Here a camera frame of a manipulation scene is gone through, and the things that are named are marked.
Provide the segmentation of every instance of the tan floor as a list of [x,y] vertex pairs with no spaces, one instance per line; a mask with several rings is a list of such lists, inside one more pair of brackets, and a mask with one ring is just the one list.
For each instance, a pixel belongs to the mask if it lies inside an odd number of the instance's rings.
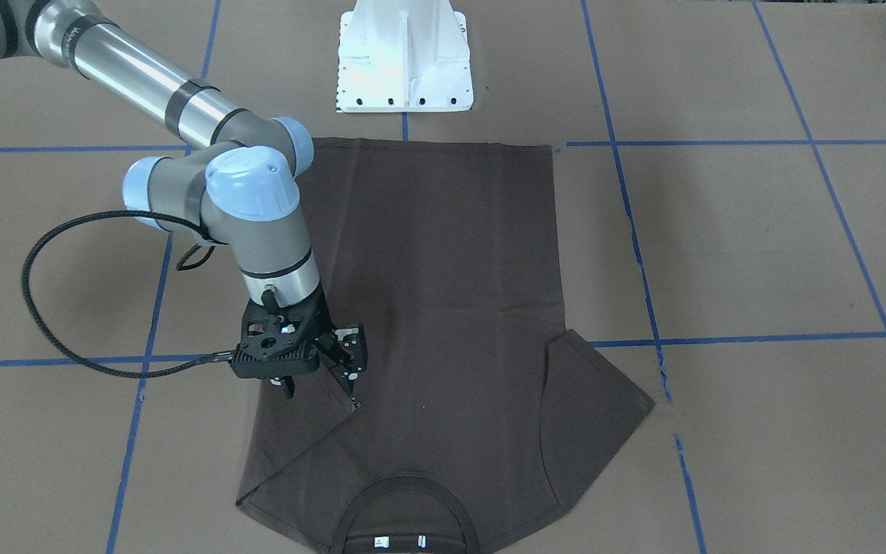
[[[99,4],[315,136],[553,147],[567,322],[658,407],[508,552],[886,552],[886,5],[454,1],[475,108],[408,117],[334,112],[352,1]],[[233,507],[256,383],[98,375],[22,306],[38,236],[182,151],[71,71],[0,62],[0,553],[306,552]],[[49,323],[129,371],[228,348],[231,257],[163,282],[165,246],[65,235],[36,266]]]

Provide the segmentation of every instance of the cable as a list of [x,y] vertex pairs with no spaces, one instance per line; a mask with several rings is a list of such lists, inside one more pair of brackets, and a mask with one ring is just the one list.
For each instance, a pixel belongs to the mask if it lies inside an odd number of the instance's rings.
[[191,263],[190,265],[183,265],[184,263],[187,262],[188,259],[190,259],[191,256],[196,255],[196,253],[199,252],[199,250],[203,249],[203,248],[204,248],[203,245],[191,246],[191,248],[189,250],[187,250],[187,252],[184,253],[183,256],[180,256],[180,259],[178,260],[178,262],[176,262],[176,270],[177,271],[190,271],[191,269],[197,269],[198,267],[204,265],[204,262],[207,262],[207,260],[211,259],[211,255],[212,255],[212,253],[214,253],[214,248],[215,248],[214,246],[211,246],[211,248],[208,248],[207,253],[204,254],[204,257],[202,257],[197,262]]
[[29,254],[25,257],[25,262],[22,263],[22,299],[24,299],[25,306],[27,306],[27,308],[29,309],[29,315],[32,315],[32,320],[34,320],[36,326],[38,326],[39,331],[43,333],[43,336],[46,337],[46,340],[50,341],[50,344],[53,344],[54,348],[59,350],[61,353],[63,353],[63,355],[66,355],[71,360],[77,362],[78,364],[85,365],[85,367],[94,369],[95,371],[102,372],[102,374],[120,376],[120,378],[154,379],[158,378],[158,376],[166,376],[175,374],[176,372],[182,372],[183,369],[193,368],[194,365],[210,364],[210,362],[231,361],[232,351],[225,350],[212,354],[200,355],[197,358],[193,358],[193,360],[189,362],[175,365],[175,367],[169,369],[161,369],[161,371],[158,372],[123,372],[119,371],[119,369],[113,369],[105,367],[105,365],[95,364],[95,362],[84,358],[83,355],[78,355],[74,353],[74,351],[72,351],[70,348],[67,348],[64,343],[60,342],[60,339],[58,339],[56,335],[54,335],[53,332],[50,331],[50,328],[46,325],[46,322],[43,322],[42,316],[39,315],[39,309],[36,308],[36,304],[32,301],[32,294],[29,291],[29,273],[32,270],[32,263],[36,260],[36,256],[39,255],[40,250],[43,250],[47,243],[55,239],[57,235],[61,234],[61,232],[77,227],[77,225],[84,225],[87,223],[91,223],[92,221],[103,219],[128,217],[152,218],[159,221],[166,221],[169,223],[175,223],[177,225],[183,225],[183,227],[197,232],[197,234],[200,235],[201,238],[205,241],[215,242],[219,245],[222,244],[222,242],[217,242],[214,241],[214,239],[211,239],[211,236],[207,233],[207,229],[201,227],[200,225],[195,225],[194,223],[187,221],[184,218],[143,210],[116,210],[109,212],[99,212],[96,214],[88,214],[85,216],[74,218],[70,221],[67,221],[67,223],[57,225],[57,227],[54,227],[52,230],[46,232],[46,235],[40,236],[39,241],[36,241],[35,245],[32,246],[32,249],[29,249]]

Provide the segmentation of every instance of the white plastic bracket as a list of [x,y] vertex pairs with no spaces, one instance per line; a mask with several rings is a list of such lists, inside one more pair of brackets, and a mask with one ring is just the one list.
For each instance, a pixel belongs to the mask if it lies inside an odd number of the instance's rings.
[[341,16],[340,112],[463,112],[474,104],[467,18],[449,0],[358,0]]

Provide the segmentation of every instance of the garment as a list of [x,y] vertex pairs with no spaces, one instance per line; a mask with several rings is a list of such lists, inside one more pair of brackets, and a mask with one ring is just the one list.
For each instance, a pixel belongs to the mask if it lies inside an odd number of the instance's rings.
[[654,405],[566,331],[548,147],[327,139],[300,178],[355,410],[263,383],[239,491],[318,552],[493,552],[565,515]]

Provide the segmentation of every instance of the light blue cap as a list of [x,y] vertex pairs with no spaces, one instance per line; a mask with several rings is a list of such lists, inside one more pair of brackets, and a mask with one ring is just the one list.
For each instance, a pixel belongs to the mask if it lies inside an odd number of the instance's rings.
[[284,126],[292,139],[292,148],[296,153],[296,173],[293,176],[298,178],[313,165],[313,137],[302,123],[292,117],[273,117],[271,120]]
[[[150,157],[138,160],[129,171],[125,172],[125,178],[122,179],[122,201],[129,210],[145,210],[151,211],[148,206],[148,177],[152,175],[152,168],[155,163],[162,160],[162,155],[150,155]],[[159,224],[155,223],[152,218],[136,218],[150,227],[155,227],[159,231],[164,231]]]
[[299,188],[289,162],[268,146],[235,148],[211,160],[204,170],[207,196],[222,211],[246,221],[274,221],[299,205]]

